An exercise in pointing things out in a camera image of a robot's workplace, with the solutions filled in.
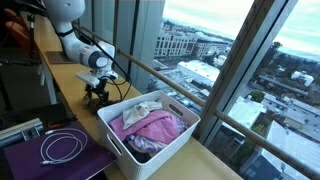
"white plastic bin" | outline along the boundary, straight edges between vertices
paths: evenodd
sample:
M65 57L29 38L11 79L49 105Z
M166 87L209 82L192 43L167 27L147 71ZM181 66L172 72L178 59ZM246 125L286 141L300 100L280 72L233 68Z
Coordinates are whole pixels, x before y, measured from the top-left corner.
M163 100L161 102L163 103L164 109L187 122L189 128L149 161L146 163L139 163L112 131L108 122L119 117L124 110L127 110L136 104L144 101L158 101L160 99ZM174 155L188 141L196 125L200 121L198 115L194 114L162 91L152 92L112 106L104 107L98 111L98 116L101 122L100 133L103 144L117 156L118 159L116 163L127 179L139 180L147 179L172 155Z

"sky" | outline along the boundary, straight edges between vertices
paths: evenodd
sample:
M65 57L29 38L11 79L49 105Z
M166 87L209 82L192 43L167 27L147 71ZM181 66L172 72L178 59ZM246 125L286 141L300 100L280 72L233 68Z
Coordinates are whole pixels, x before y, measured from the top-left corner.
M163 17L234 39L253 0L166 0ZM275 41L281 51L320 61L320 0L299 0Z

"pink cloth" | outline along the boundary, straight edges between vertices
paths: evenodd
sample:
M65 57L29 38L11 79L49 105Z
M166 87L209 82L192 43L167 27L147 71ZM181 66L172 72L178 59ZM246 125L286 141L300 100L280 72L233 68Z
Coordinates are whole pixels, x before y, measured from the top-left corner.
M122 129L122 116L111 121L109 125L121 141L125 140L126 136L135 133L155 141L169 144L179 136L175 118L174 115L167 111L156 110L150 112L147 117L125 130Z

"tree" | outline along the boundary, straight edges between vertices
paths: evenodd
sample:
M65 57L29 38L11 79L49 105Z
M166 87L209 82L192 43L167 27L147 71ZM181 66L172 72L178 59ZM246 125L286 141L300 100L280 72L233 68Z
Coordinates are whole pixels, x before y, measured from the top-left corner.
M251 93L249 94L252 97L252 100L260 103L264 99L264 93L260 90L252 90Z

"table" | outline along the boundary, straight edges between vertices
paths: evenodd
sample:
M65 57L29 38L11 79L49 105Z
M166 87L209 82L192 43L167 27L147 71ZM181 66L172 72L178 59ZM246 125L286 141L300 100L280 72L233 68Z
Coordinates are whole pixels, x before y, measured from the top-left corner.
M27 15L28 13L22 12L25 21L27 21ZM79 64L52 65L49 63L45 52L61 51L61 45L50 21L45 17L36 16L35 42L42 54L42 63L46 71L45 75L52 100L51 102L56 103L54 102L55 92L53 91L54 87L52 84L52 78L54 78L71 111L77 115L79 121L90 135L97 142L100 142L97 116L83 109L81 106L82 97L85 93L85 84L75 77L76 72L89 72L89 69ZM128 83L120 87L123 93L127 87ZM118 98L118 94L115 93L117 90L114 86L108 85L106 89L110 91L110 99ZM126 98L129 99L139 95L140 93L132 87ZM105 174L108 179L111 180L125 179L116 164L109 166L105 170ZM190 140L149 179L241 179L241 177L191 137Z

